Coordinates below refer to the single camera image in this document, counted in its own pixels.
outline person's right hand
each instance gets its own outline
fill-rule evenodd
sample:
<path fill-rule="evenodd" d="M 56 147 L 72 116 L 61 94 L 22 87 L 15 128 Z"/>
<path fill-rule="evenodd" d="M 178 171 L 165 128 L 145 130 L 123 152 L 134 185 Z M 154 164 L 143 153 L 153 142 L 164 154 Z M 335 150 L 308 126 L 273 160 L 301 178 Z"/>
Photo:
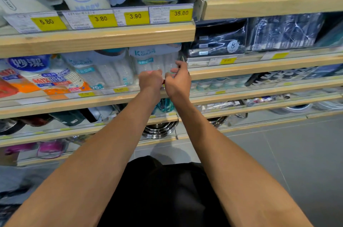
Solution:
<path fill-rule="evenodd" d="M 189 92 L 191 89 L 192 79 L 188 73 L 187 63 L 183 61 L 176 61 L 180 68 L 173 68 L 170 71 L 176 73 L 166 73 L 165 88 L 167 95 L 175 104 L 178 100 L 183 101 L 185 98 L 189 99 Z"/>

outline person's left arm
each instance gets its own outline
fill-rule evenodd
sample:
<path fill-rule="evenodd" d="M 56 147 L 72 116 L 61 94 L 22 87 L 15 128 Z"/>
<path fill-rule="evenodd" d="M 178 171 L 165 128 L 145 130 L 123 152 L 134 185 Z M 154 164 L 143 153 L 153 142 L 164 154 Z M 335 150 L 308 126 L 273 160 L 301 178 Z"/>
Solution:
<path fill-rule="evenodd" d="M 139 79 L 139 94 L 57 168 L 5 227 L 97 225 L 161 98 L 161 71 L 143 72 Z"/>

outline black pants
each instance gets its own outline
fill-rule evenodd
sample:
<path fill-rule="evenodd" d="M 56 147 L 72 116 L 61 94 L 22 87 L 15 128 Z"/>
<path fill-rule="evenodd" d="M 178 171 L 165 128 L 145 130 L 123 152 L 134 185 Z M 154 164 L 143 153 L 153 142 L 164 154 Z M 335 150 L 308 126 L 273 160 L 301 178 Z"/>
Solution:
<path fill-rule="evenodd" d="M 98 227 L 230 226 L 199 163 L 129 162 Z"/>

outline person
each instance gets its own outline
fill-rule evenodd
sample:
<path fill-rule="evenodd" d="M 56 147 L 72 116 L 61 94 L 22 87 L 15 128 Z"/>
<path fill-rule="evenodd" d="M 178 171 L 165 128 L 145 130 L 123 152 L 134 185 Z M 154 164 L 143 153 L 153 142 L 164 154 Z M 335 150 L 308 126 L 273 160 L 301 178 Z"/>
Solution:
<path fill-rule="evenodd" d="M 6 227 L 310 227 L 286 190 L 189 100 L 185 62 L 165 89 L 201 164 L 162 165 L 133 154 L 160 101 L 161 71 L 139 75 L 139 94 L 20 206 Z"/>

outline person's right arm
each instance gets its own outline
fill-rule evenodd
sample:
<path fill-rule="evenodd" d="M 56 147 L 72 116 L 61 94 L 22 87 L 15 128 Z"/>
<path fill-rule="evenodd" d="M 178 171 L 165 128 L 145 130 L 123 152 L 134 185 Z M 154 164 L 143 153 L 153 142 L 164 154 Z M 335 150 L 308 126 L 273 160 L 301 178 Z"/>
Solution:
<path fill-rule="evenodd" d="M 222 207 L 235 227 L 312 227 L 286 190 L 247 152 L 218 131 L 189 100 L 185 62 L 165 88 Z"/>

